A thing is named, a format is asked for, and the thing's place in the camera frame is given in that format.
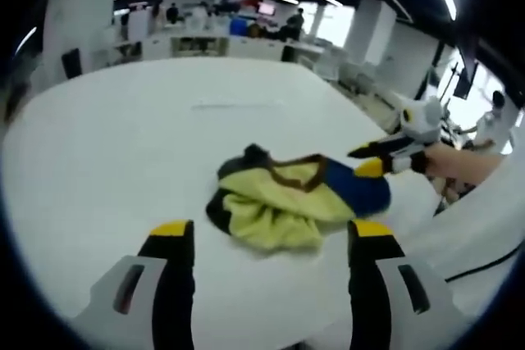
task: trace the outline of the black cable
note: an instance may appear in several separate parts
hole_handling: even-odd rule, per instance
[[[510,252],[505,254],[503,257],[500,257],[497,260],[494,260],[493,262],[489,262],[488,264],[485,264],[484,266],[479,266],[478,268],[472,268],[471,270],[466,270],[465,272],[461,272],[460,274],[451,276],[448,279],[445,279],[445,282],[450,283],[454,280],[463,278],[465,276],[473,275],[473,274],[476,274],[477,272],[488,270],[489,268],[492,268],[493,266],[497,266],[501,264],[502,262],[509,260],[522,247],[522,245],[523,245],[523,242],[521,242],[516,248],[512,249]]]

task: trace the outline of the white table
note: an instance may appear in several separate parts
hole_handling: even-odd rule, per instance
[[[346,233],[318,254],[262,256],[205,215],[215,171],[250,143],[280,160],[322,152],[349,165],[353,147],[384,135],[305,68],[230,58],[113,67],[33,99],[4,140],[2,177],[21,255],[62,316],[148,232],[195,220],[193,333],[198,349],[283,348],[349,312]],[[431,185],[390,180],[384,221],[407,234],[430,220]]]

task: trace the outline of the yellow cloth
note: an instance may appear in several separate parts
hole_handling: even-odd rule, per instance
[[[275,170],[287,179],[307,182],[317,166],[306,163]],[[264,168],[235,172],[220,180],[219,186],[231,192],[222,202],[231,212],[231,234],[256,248],[318,248],[322,244],[318,221],[344,223],[355,218],[325,184],[307,193],[278,184]]]

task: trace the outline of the brown trim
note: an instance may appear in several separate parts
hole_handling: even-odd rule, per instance
[[[286,167],[308,163],[317,163],[318,168],[317,172],[313,175],[313,177],[305,183],[303,183],[301,180],[290,180],[288,178],[285,178],[284,176],[277,173],[277,171],[275,170],[275,167]],[[290,161],[275,161],[271,157],[268,157],[267,169],[270,172],[272,179],[276,183],[282,186],[286,186],[287,188],[298,189],[309,193],[322,183],[327,163],[328,160],[326,159],[326,157],[320,154],[300,157],[299,159],[294,159]]]

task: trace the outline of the window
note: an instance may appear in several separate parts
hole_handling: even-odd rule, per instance
[[[302,8],[303,11],[303,18],[304,18],[304,24],[303,24],[303,30],[306,34],[310,34],[310,30],[312,30],[313,25],[313,18],[315,17],[315,13],[317,12],[317,3],[310,3],[310,2],[301,2],[299,4],[299,7]]]
[[[470,129],[476,125],[477,121],[485,112],[492,109],[492,94],[495,91],[504,93],[504,85],[491,73],[483,64],[478,63],[472,88],[466,99],[457,98],[453,95],[455,85],[459,80],[459,73],[463,69],[463,62],[459,51],[454,50],[449,60],[449,66],[445,71],[440,82],[439,92],[442,102],[449,102],[450,119],[462,129]],[[523,112],[518,113],[515,126],[519,126],[523,119]],[[476,137],[476,133],[468,135],[470,139]],[[501,153],[509,154],[512,152],[510,142],[507,142]]]
[[[354,19],[354,13],[353,7],[326,6],[317,37],[328,40],[337,47],[343,47]]]

